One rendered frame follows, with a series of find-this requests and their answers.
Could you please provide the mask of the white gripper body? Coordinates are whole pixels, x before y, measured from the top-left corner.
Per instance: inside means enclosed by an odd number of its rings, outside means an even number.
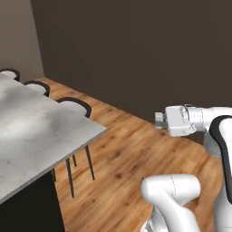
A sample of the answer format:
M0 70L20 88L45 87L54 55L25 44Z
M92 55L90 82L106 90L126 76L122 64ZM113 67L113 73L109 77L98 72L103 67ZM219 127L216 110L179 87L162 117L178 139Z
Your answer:
M188 136L197 131L195 125L189 121L189 114L183 106L169 106L165 108L169 135L172 137Z

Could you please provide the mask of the black dining counter base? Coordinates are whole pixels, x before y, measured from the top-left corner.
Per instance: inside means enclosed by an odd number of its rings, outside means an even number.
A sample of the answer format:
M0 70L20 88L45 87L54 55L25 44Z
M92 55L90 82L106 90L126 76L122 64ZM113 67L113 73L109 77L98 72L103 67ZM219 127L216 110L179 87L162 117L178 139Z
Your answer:
M51 172L0 205L0 232L65 232Z

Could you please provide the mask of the black stool with white seat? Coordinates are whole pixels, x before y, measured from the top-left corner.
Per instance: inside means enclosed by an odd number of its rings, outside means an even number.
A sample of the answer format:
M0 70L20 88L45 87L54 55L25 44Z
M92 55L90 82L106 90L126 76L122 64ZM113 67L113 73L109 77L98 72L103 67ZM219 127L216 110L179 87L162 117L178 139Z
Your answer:
M69 107L71 110L75 110L75 111L79 112L81 115L83 115L87 118L89 118L91 116L92 107L85 101L76 99L74 97L62 97L62 98L58 99L57 102L61 103L64 106ZM85 151L86 151L87 159L89 162L90 171L92 174L92 179L95 179L89 146L85 147ZM65 162L66 162L66 168L67 168L67 172L68 172L71 194L72 194L72 197L74 197L73 177L72 177L70 159L67 159Z
M4 68L4 69L0 69L0 73L6 75L12 80L15 80L17 82L20 81L20 72L17 71L16 69Z
M42 95L48 97L50 94L50 87L44 83L44 82L40 82L40 81L27 81L24 82L24 85L41 93Z

